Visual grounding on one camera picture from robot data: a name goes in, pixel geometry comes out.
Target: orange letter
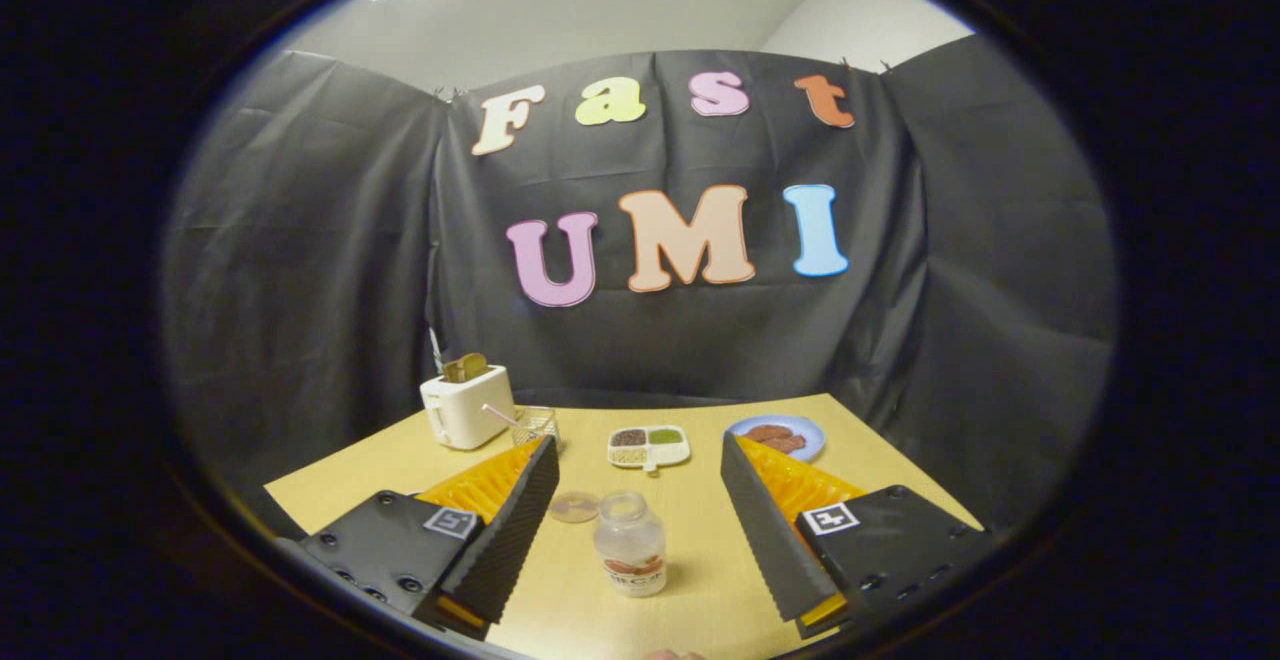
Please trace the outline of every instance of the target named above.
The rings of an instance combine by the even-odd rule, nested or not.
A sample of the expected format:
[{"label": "orange letter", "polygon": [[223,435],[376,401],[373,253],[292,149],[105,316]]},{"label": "orange letter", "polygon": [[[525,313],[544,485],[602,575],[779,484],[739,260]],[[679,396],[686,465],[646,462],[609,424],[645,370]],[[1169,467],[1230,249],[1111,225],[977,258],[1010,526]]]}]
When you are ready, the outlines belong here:
[{"label": "orange letter", "polygon": [[685,223],[680,210],[662,191],[640,191],[623,194],[618,206],[631,214],[636,233],[636,272],[627,280],[635,292],[663,290],[671,285],[658,251],[667,253],[667,262],[685,285],[698,276],[703,255],[709,255],[703,280],[713,283],[745,281],[755,276],[755,267],[746,260],[742,237],[742,203],[746,191],[739,185],[713,185],[703,191],[694,212],[694,223]]},{"label": "orange letter", "polygon": [[809,95],[809,107],[814,116],[829,127],[854,127],[854,116],[836,107],[836,98],[844,98],[845,88],[832,84],[823,75],[801,77],[796,87]]}]

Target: letter i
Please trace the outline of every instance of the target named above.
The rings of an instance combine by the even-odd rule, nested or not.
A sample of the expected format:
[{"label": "letter i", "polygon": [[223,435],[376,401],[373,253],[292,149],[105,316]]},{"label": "letter i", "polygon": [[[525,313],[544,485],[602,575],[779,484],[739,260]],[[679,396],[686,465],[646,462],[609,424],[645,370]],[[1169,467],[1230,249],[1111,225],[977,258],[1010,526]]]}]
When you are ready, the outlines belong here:
[{"label": "letter i", "polygon": [[791,267],[809,278],[845,272],[849,258],[836,246],[836,221],[831,217],[836,191],[831,185],[791,185],[782,191],[782,200],[796,208],[800,226],[800,260]]}]

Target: small metal basket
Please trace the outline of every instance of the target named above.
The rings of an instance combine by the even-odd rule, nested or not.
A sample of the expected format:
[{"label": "small metal basket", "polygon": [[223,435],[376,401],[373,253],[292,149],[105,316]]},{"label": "small metal basket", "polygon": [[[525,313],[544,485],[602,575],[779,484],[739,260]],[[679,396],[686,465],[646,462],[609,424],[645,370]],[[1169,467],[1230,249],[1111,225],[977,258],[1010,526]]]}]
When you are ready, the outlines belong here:
[{"label": "small metal basket", "polygon": [[564,443],[559,437],[559,423],[556,422],[556,409],[543,408],[543,405],[526,405],[516,411],[516,423],[520,428],[511,428],[511,445],[520,446],[539,437],[556,437],[556,450],[562,452]]}]

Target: pink letter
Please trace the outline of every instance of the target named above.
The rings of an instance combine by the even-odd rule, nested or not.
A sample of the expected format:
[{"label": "pink letter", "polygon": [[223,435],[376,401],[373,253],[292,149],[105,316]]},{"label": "pink letter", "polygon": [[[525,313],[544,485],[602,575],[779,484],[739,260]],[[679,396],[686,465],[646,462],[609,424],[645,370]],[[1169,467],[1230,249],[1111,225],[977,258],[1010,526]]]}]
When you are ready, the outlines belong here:
[{"label": "pink letter", "polygon": [[548,308],[567,308],[588,299],[595,290],[595,258],[591,255],[591,228],[595,214],[567,214],[556,224],[568,237],[568,258],[573,267],[570,281],[550,281],[543,258],[547,223],[516,223],[507,228],[507,240],[516,247],[516,274],[520,288],[534,303]]},{"label": "pink letter", "polygon": [[704,72],[689,78],[689,91],[695,95],[694,109],[700,116],[740,116],[750,107],[746,92],[737,90],[742,78],[731,72]]}]

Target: white toaster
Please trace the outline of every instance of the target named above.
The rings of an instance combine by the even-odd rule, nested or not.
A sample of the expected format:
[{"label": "white toaster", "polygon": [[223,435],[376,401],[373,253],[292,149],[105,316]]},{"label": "white toaster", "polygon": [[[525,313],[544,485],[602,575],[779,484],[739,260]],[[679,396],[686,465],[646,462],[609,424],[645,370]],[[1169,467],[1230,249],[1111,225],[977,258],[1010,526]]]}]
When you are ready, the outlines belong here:
[{"label": "white toaster", "polygon": [[483,409],[485,404],[508,418],[516,417],[511,379],[499,365],[489,365],[488,372],[466,382],[445,382],[444,376],[429,379],[421,391],[435,441],[458,450],[481,446],[507,427],[502,418]]}]

